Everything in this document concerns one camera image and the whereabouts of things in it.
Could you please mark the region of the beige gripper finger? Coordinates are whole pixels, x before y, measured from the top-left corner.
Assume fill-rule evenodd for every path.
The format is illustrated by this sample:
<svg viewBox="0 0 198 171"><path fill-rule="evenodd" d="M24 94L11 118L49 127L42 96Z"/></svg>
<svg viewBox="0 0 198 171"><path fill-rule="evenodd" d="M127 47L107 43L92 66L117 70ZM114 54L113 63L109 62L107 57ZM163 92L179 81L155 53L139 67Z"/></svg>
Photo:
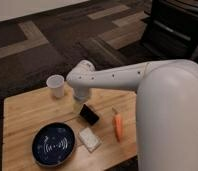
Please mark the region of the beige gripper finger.
<svg viewBox="0 0 198 171"><path fill-rule="evenodd" d="M75 101L73 107L74 107L73 112L75 114L79 114L83 107L83 103L79 101Z"/></svg>

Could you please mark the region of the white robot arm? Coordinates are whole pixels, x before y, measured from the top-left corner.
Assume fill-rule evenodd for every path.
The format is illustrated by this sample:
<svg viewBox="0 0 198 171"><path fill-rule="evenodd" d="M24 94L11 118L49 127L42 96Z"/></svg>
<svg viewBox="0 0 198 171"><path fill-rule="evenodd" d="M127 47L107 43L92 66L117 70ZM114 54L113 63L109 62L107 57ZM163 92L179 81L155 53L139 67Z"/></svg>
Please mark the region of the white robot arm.
<svg viewBox="0 0 198 171"><path fill-rule="evenodd" d="M87 60L67 75L74 97L92 88L136 93L139 171L198 171L198 64L148 61L97 71Z"/></svg>

